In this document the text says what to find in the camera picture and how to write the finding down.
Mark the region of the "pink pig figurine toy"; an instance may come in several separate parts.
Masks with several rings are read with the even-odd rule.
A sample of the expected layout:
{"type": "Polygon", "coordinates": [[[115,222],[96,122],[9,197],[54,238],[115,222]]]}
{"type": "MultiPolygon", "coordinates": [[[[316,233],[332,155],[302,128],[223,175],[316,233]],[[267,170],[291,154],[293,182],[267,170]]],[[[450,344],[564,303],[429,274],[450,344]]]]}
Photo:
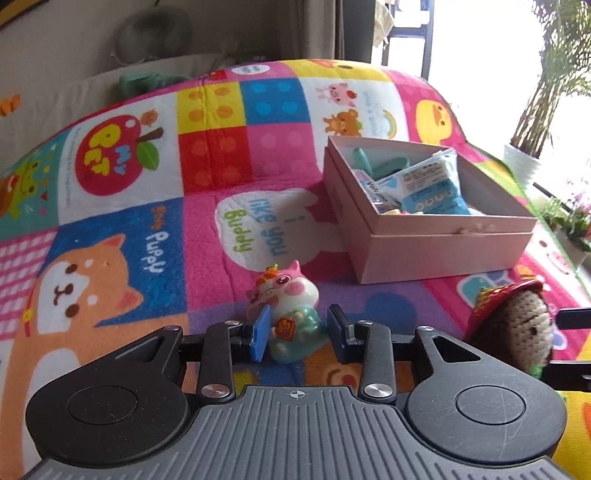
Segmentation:
{"type": "Polygon", "coordinates": [[[271,265],[246,292],[247,317],[255,318],[270,308],[270,356],[290,364],[315,353],[328,340],[325,322],[318,315],[318,287],[294,260],[287,268],[271,265]]]}

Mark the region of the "crochet doll red hat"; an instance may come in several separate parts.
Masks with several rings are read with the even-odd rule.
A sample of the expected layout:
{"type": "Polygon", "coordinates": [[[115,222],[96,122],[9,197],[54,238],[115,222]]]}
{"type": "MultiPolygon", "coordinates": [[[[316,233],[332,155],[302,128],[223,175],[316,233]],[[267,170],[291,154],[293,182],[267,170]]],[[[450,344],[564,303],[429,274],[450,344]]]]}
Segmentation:
{"type": "Polygon", "coordinates": [[[537,279],[483,288],[465,342],[535,378],[551,357],[553,321],[537,279]]]}

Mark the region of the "blue white wipes pack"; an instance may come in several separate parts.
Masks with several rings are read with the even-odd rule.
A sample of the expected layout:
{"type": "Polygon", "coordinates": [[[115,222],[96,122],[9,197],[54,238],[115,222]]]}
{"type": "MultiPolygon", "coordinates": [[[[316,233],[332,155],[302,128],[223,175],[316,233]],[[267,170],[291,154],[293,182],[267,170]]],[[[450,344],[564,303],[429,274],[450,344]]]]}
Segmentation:
{"type": "Polygon", "coordinates": [[[376,160],[353,150],[353,176],[379,214],[469,215],[458,171],[457,152],[440,150],[412,162],[408,155],[376,160]]]}

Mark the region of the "colourful cartoon play mat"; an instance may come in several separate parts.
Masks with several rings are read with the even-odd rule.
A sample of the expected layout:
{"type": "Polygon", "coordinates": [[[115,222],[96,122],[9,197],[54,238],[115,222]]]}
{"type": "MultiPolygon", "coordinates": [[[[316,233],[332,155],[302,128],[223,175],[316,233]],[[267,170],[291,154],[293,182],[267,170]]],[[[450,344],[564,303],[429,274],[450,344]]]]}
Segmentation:
{"type": "Polygon", "coordinates": [[[552,311],[588,306],[543,229],[516,267],[361,285],[322,163],[329,137],[452,146],[518,196],[426,81],[356,62],[216,71],[93,109],[1,175],[1,475],[39,460],[25,426],[44,384],[163,325],[245,315],[270,265],[301,264],[353,319],[467,327],[484,288],[537,278],[552,311]]]}

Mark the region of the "teal cloth on sofa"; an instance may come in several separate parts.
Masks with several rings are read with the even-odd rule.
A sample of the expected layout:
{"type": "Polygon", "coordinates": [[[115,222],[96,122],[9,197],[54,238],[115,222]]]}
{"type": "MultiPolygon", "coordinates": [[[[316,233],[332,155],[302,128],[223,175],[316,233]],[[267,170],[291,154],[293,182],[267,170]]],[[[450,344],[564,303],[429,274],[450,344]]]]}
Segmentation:
{"type": "Polygon", "coordinates": [[[190,77],[157,72],[131,72],[119,77],[118,87],[124,99],[131,99],[190,80],[190,77]]]}

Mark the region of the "beige sofa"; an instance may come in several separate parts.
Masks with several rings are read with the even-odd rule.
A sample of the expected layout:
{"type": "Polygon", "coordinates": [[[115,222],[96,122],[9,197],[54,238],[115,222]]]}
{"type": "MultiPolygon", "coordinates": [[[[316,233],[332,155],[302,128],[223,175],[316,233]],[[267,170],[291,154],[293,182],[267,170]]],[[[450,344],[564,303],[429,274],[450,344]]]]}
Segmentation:
{"type": "Polygon", "coordinates": [[[158,73],[192,79],[237,63],[228,54],[187,55],[121,67],[70,83],[59,90],[22,95],[16,112],[1,119],[1,170],[8,170],[21,157],[68,125],[121,102],[123,94],[118,83],[123,74],[158,73]]]}

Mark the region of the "orange tiger plush toy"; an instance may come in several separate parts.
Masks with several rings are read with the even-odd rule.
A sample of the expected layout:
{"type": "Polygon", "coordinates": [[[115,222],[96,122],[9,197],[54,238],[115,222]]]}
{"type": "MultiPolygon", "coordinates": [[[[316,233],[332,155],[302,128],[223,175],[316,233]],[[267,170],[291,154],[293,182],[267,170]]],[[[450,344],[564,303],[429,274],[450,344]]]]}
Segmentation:
{"type": "Polygon", "coordinates": [[[21,96],[19,94],[15,94],[8,98],[2,98],[0,100],[0,116],[5,117],[15,112],[19,109],[20,104],[21,96]]]}

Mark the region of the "potted bamboo plant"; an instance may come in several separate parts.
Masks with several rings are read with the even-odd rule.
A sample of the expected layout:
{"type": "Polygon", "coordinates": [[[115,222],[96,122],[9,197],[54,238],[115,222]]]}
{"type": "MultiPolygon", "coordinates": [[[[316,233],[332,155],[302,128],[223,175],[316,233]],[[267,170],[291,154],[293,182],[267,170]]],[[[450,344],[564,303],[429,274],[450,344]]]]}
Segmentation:
{"type": "Polygon", "coordinates": [[[541,167],[560,99],[590,95],[590,3],[536,1],[534,14],[543,34],[541,72],[504,152],[504,163],[525,188],[541,167]]]}

